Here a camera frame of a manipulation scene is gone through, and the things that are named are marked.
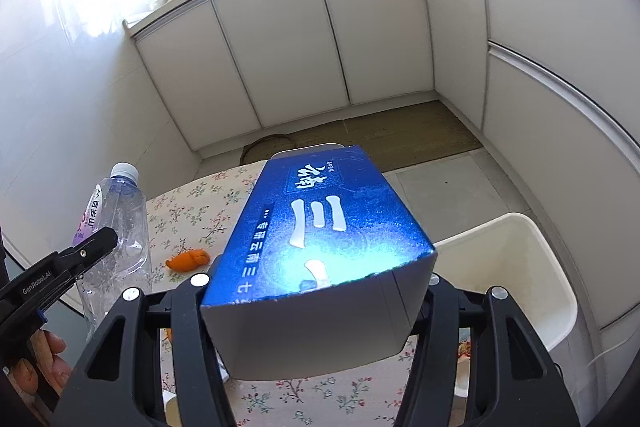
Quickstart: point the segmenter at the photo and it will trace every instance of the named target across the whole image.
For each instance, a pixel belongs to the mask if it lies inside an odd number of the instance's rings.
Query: plastic water bottle
[[[96,185],[73,245],[102,227],[116,231],[118,245],[78,280],[89,337],[126,288],[137,286],[151,293],[146,199],[138,188],[138,170],[133,165],[116,164],[111,176]]]

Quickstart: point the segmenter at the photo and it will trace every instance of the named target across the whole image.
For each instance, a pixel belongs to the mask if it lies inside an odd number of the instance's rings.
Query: bottle cap
[[[111,178],[115,176],[124,176],[138,185],[138,169],[130,163],[116,163],[111,169]]]

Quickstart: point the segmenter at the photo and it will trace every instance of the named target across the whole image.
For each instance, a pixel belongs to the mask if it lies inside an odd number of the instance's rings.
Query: white cabinet door
[[[640,0],[488,0],[490,39],[562,76],[640,139]]]
[[[324,0],[214,0],[264,126],[348,105]]]
[[[424,0],[326,0],[351,102],[433,89]]]
[[[482,126],[486,76],[484,0],[427,0],[435,89]]]
[[[640,302],[638,147],[562,80],[491,50],[484,134],[569,249],[599,327]]]
[[[140,39],[138,49],[192,150],[260,129],[209,0]]]

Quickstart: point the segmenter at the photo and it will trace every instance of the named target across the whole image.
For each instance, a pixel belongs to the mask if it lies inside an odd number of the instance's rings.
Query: table
[[[174,255],[192,248],[207,250],[212,260],[222,254],[265,163],[212,174],[146,204],[154,292],[172,289],[209,268],[173,272],[164,262]],[[394,357],[332,375],[280,381],[232,378],[225,388],[238,426],[391,425],[402,400],[416,341],[417,337],[410,337]],[[161,356],[162,387],[175,393],[171,343],[165,333]]]

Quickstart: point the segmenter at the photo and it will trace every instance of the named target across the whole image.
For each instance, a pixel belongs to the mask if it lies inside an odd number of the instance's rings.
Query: orange carrot
[[[166,261],[166,265],[175,272],[190,272],[198,266],[209,263],[211,258],[204,250],[187,250]]]

